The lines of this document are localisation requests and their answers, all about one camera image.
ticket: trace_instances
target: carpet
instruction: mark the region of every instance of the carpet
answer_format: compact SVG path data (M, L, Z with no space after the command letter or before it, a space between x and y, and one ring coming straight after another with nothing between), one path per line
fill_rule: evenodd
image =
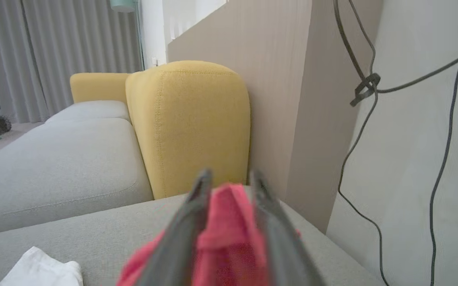
M6 145L10 144L11 142L18 139L20 136L23 136L29 130L42 125L43 122L38 123L14 123L12 124L12 129L3 134L0 139L0 150L4 148Z

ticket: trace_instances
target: black cable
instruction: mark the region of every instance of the black cable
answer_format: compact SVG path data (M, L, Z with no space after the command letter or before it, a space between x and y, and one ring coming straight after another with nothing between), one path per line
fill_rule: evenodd
M445 170L446 161L448 159L448 153L450 151L451 136L453 130L453 110L455 109L455 101L457 99L457 90L458 90L458 70L457 76L455 78L455 84L453 86L453 97L452 103L450 106L450 121L448 125L448 138L446 140L445 154L443 156L443 163L439 169L438 178L436 178L436 183L434 183L434 188L431 193L431 203L429 205L429 228L431 230L431 239L432 239L432 260L431 260L431 286L434 286L434 270L436 266L436 238L434 236L434 196L438 190L439 182L443 176L443 171Z
M347 50L349 57L351 58L351 62L353 62L353 66L355 67L358 76L360 76L360 79L364 81L365 75L363 74L360 68L360 64L358 64L358 60L356 60L356 56L353 52L353 49L351 49L351 45L349 45L349 41L345 36L344 26L342 26L342 20L340 19L340 11L338 11L338 0L333 0L333 9L335 10L335 19L337 21L338 31L340 32L340 36L342 36L342 41L344 42L345 49Z
M421 81L424 81L426 79L428 79L429 77L431 76L434 76L454 65L456 65L458 63L458 58L456 58L455 60L451 61L450 63L447 63L446 65L440 67L439 69L433 71L433 72L430 72L430 73L427 73L426 75L422 76L422 77L419 77L413 81L410 81L409 83L404 83L403 85L399 85L398 87L392 87L391 89L378 89L378 91L380 93L390 93L390 92L396 92L396 91L399 91L401 89L405 89L406 87L410 87L411 85L416 85L417 83L421 82Z
M358 15L358 12L356 11L356 7L354 6L353 1L349 0L349 3L351 4L351 8L353 9L353 13L355 14L355 17L356 17L356 20L358 21L358 24L360 25L360 29L361 29L363 35L365 36L365 39L367 40L367 43L369 43L369 46L372 49L372 60L371 60L370 68L369 68L370 72L372 74L373 73L373 69L374 69L374 60L376 58L376 49L375 49L374 45L372 44L369 36L367 35L367 32L363 28L363 24L361 23L360 16ZM335 11L336 11L336 15L337 15L338 14L338 0L334 0L334 5L335 5L335 8L336 8ZM342 168L340 170L340 179L338 181L338 194L353 208L353 210L355 210L356 213L358 213L362 218L366 219L368 222L372 223L376 227L376 229L378 230L378 235L379 235L379 270L380 270L381 278L385 282L386 286L390 286L388 284L388 281L386 280L386 277L385 277L385 274L384 274L384 270L383 270L383 235L382 235L381 229L379 228L379 226L378 226L378 224L376 222L374 222L369 217L367 217L364 214L362 214L353 205L353 203L351 203L351 201L349 201L349 199L347 199L347 197L345 197L345 195L340 190L340 187L342 186L342 178L344 177L345 164L347 163L347 160L349 159L349 156L351 156L351 154L355 150L356 145L360 141L361 135L363 134L363 130L365 129L365 126L367 125L367 122L371 118L371 115L374 112L374 109L376 108L377 104L378 104L378 91L376 91L375 94L374 94L374 104L372 105L371 110L367 114L367 117L363 121L363 124L362 124L362 126L360 128L360 132L358 133L358 137L356 137L356 140L354 141L353 145L351 146L351 149L349 149L349 152L345 156L344 161L342 163Z
M358 73L358 76L360 77L361 81L365 81L365 75L363 74L363 71L360 67L360 64L358 63L358 60L356 59L356 56L353 52L353 49L351 48L351 44L349 43L349 40L347 39L347 36L344 31L344 26L342 25L342 20L340 19L340 11L338 7L338 0L333 0L333 7L335 10L335 18L337 21L337 26L338 26L338 31L340 32L340 36L342 37L342 41L344 42L345 49L347 50L347 53L349 54L349 57L351 58L351 62L353 63L353 66L356 69L356 72ZM351 4L351 7L353 8L353 11L355 11L354 4ZM358 24L360 25L360 29L362 30L365 38L367 39L367 42L370 42L369 37L367 36L367 33L365 32L365 29L363 28L363 25L361 24L361 21L358 20ZM455 60L451 61L450 63L444 65L443 67L440 67L439 69L426 74L424 76L421 76L420 78L417 78L415 80L412 80L408 83L404 83L403 85L399 85L397 87L392 87L389 89L377 89L378 92L380 93L390 93L390 92L395 92L401 89L405 89L406 87L410 87L411 85L416 85L417 83L420 83L421 81L424 81L431 76L435 76L436 74L454 66L455 64L458 63L458 58Z
M355 14L356 20L358 21L358 24L360 26L360 29L361 29L363 35L365 36L365 39L367 40L367 43L369 44L369 46L371 47L372 52L373 52L371 65L370 65L370 72L372 74L373 73L374 60L375 60L375 57L376 57L376 49L374 48L374 45L372 44L369 36L367 35L367 33L366 33L362 23L361 23L360 16L358 15L358 12L356 11L356 8L354 6L353 1L349 0L349 3L351 4L351 8L353 9L353 12ZM364 81L365 77L363 75L363 72L360 69L358 61L356 60L356 57L354 56L354 53L353 53L353 51L351 49L351 45L349 45L349 42L347 41L347 37L345 36L344 30L343 30L344 28L342 27L342 22L340 20L340 12L339 12L339 9L338 9L338 0L333 0L333 4L334 4L336 20L337 20L337 24L338 24L338 29L340 31L340 35L342 36L342 40L344 42L344 45L345 45L345 47L347 49L347 52L349 53L349 56L351 58L351 61L353 62L353 65L354 65L356 71L358 72L358 76L360 76L362 81ZM381 274L381 277L382 277L383 281L385 282L385 284L387 286L389 286L389 284L388 284L388 281L385 278L384 271L383 271L383 236L382 236L382 232L381 232L379 226L377 225L377 223L375 223L369 217L363 215L351 203L351 201L349 201L349 199L347 199L344 196L344 194L342 194L342 192L340 190L340 187L342 185L342 179L344 177L345 165L347 163L347 160L349 159L349 156L351 156L352 152L356 148L356 145L360 141L360 138L361 138L361 136L363 134L363 130L365 129L365 126L367 125L367 122L369 121L369 118L371 117L372 113L374 112L374 109L376 108L376 105L378 103L378 93L379 92L383 91L383 92L389 93L389 92L398 91L400 89L404 89L406 87L410 87L411 85L419 83L422 80L425 80L425 79L427 79L427 78L429 78L431 76L434 76L434 75L436 75L436 74L448 69L449 67L455 65L456 63L458 63L458 58L456 60L453 60L452 62L448 63L447 65L444 65L443 67L441 67L441 68L439 68L439 69L437 69L437 70L435 70L435 71L433 71L433 72L431 72L431 73L429 73L429 74L427 74L425 76L422 76L422 77L420 77L418 79L415 79L415 80L413 80L413 81L411 81L409 83L406 83L404 85L400 85L398 87L394 87L392 89L380 90L380 89L377 89L377 86L374 86L373 83L369 83L370 84L370 88L375 88L374 104L372 105L371 110L367 114L367 117L365 118L365 120L364 120L364 122L362 124L362 127L360 128L360 132L358 133L358 136L356 137L355 142L353 143L353 145L349 149L349 152L347 153L347 155L344 158L344 161L342 163L342 168L340 170L340 180L338 182L338 193L353 208L353 210L355 210L356 213L358 213L362 218L364 218L365 220L369 221L370 223L372 223L376 227L376 229L378 231L378 235L379 235L379 256L380 256L379 257L379 266L380 266L380 274ZM451 107L450 107L450 120L449 120L449 127L448 127L448 138L447 138L447 143L446 143L446 149L445 149L445 153L444 153L444 156L443 156L443 162L441 164L441 168L439 170L438 177L436 179L436 183L434 184L434 188L433 188L432 193L431 193L431 201L430 201L430 205L429 205L429 228L430 228L430 232L431 232L431 240L432 240L432 245L433 245L433 256L432 256L432 260L431 260L431 286L434 286L435 266L436 266L436 251L437 251L436 250L436 239L435 239L435 235L434 235L434 197L436 195L436 191L437 191L439 182L440 182L440 180L441 180L441 178L443 176L443 171L444 171L444 168L445 168L445 165L446 165L446 162L447 162L447 159L448 159L449 150L450 150L451 136L452 136L452 130L453 130L453 111L454 111L454 108L455 108L455 103L456 103L456 98L457 98L457 91L458 91L458 72L457 72L456 81L455 81L455 84L454 84L453 98L452 98L452 103L451 103Z

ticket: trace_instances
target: white towel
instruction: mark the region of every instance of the white towel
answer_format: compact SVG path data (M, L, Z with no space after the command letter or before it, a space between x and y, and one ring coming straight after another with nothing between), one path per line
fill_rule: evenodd
M82 286L80 265L61 263L33 246L0 282L0 286Z

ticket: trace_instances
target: white wall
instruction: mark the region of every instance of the white wall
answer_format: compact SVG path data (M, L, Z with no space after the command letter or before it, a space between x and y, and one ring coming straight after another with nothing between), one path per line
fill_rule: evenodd
M224 5L227 0L196 0L197 22L210 15L213 11Z
M146 68L153 66L152 58L158 60L158 65L163 65L167 63L167 57L162 0L140 0L140 10L141 40L146 55Z
M227 0L140 0L142 47L146 68L167 63L167 45Z
M458 57L458 1L386 0L376 40L381 88ZM380 102L347 163L342 192L383 231L393 286L429 285L429 198L442 161L457 67ZM361 104L358 131L373 99ZM458 99L448 163L435 200L436 286L458 285ZM375 228L337 197L327 235L378 273Z

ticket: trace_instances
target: wall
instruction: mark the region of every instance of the wall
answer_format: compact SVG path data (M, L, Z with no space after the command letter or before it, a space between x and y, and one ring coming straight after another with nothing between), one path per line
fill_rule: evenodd
M167 63L162 0L140 0L140 24L146 68L153 66L152 58Z
M250 164L285 197L311 0L231 0L169 44L169 60L206 60L238 72L250 95Z
M357 0L371 37L380 1ZM371 53L347 2L347 33L362 63ZM322 232L357 109L352 72L324 0L231 0L169 44L169 60L206 60L238 72L252 113L250 166Z
M167 45L227 0L139 0L146 68L167 63Z
M458 1L387 0L376 39L381 88L417 78L458 57ZM347 164L342 191L383 231L390 285L429 285L429 198L442 162L457 67L381 95ZM361 105L361 126L372 99ZM458 98L450 155L435 199L436 286L458 285ZM378 274L373 226L337 197L327 235Z
M197 22L206 18L213 11L224 5L227 0L196 0L196 20Z
M371 39L376 37L381 1L355 0ZM340 1L345 33L365 67L371 50L347 1ZM285 202L326 232L337 194L340 167L358 108L349 104L359 78L342 44L332 1L314 1Z

